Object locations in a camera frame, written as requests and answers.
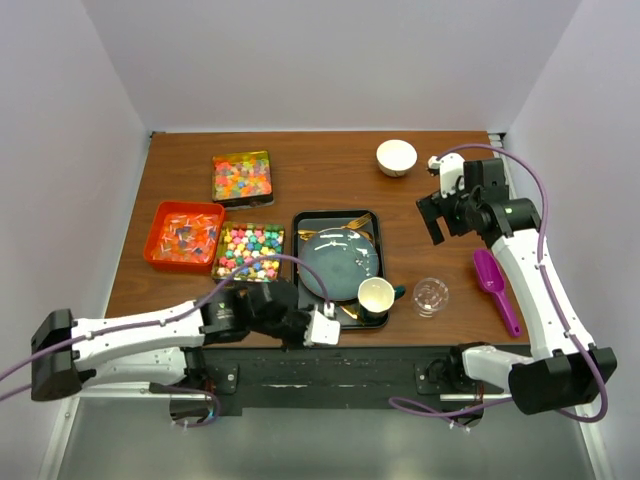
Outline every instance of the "colorful candy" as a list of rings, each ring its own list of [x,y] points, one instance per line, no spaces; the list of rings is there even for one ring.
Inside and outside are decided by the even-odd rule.
[[[213,200],[269,195],[272,192],[266,152],[213,158]]]
[[[170,213],[151,252],[154,260],[209,263],[217,243],[218,215]]]
[[[222,242],[213,268],[215,278],[224,278],[236,268],[261,255],[271,255],[283,251],[284,227],[279,225],[233,224],[222,227]],[[265,260],[243,268],[236,280],[264,282],[278,277],[280,262]]]

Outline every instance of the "white bowl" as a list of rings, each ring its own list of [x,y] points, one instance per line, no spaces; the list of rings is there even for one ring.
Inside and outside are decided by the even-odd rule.
[[[387,140],[376,151],[378,166],[390,177],[401,177],[418,161],[418,152],[404,140]]]

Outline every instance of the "purple scoop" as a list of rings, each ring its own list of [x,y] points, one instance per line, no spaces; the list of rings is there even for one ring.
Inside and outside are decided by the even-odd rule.
[[[476,250],[473,252],[473,263],[476,266],[480,288],[493,297],[509,335],[519,337],[522,335],[522,328],[505,292],[504,277],[496,259],[489,250]]]

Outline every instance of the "orange tray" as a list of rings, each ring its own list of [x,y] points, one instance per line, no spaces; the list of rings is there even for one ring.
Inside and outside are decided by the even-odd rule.
[[[209,274],[225,211],[217,203],[162,202],[144,247],[156,270]]]

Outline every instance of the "ceramic cup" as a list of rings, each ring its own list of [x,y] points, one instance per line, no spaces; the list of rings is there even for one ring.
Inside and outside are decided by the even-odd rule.
[[[418,152],[404,140],[387,140],[376,151],[378,167],[390,177],[406,174],[418,160]]]
[[[367,278],[358,288],[358,315],[366,322],[384,317],[393,302],[406,292],[403,286],[393,287],[381,277]]]

